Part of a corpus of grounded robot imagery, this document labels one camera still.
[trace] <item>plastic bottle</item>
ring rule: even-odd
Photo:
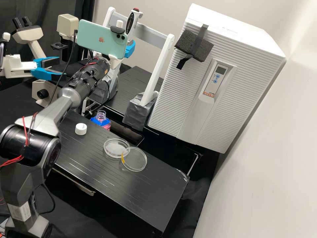
[[[104,110],[97,111],[97,115],[90,120],[98,126],[110,131],[111,121],[106,117],[106,112]]]

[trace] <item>petri dish lid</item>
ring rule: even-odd
[[[129,146],[129,143],[124,139],[111,138],[103,144],[103,149],[110,157],[119,159],[122,154],[126,156],[129,153],[129,150],[127,150]]]
[[[127,151],[129,151],[128,154],[121,157],[123,165],[134,172],[142,171],[148,162],[144,152],[138,147],[129,147]]]

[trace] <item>white chiller unit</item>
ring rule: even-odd
[[[175,49],[148,126],[225,153],[286,59],[264,30],[192,4],[182,32],[203,24],[212,50],[179,70],[186,53]]]

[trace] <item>mint green iphone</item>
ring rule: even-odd
[[[110,29],[90,21],[79,21],[77,44],[82,47],[123,59],[127,40],[124,29]]]

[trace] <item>robotic arm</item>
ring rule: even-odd
[[[28,146],[22,118],[0,134],[1,157],[10,160],[24,156],[1,168],[1,189],[11,214],[5,227],[6,237],[49,237],[52,228],[36,210],[34,190],[44,184],[60,153],[59,124],[70,109],[81,105],[109,69],[107,59],[94,58],[72,76],[59,91],[58,99],[40,111],[33,123],[32,116],[25,117],[25,126],[32,130]]]

